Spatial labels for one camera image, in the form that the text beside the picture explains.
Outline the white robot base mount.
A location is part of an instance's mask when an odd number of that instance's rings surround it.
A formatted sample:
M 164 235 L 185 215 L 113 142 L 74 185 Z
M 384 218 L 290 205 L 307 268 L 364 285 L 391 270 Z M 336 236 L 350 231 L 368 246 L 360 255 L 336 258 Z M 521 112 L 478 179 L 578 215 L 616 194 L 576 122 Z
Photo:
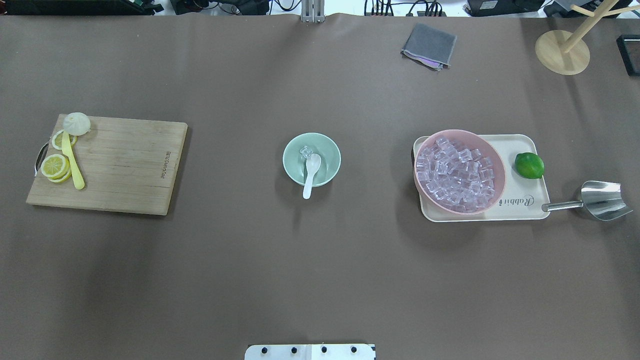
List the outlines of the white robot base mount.
M 245 360 L 375 360 L 374 344 L 254 344 L 247 347 Z

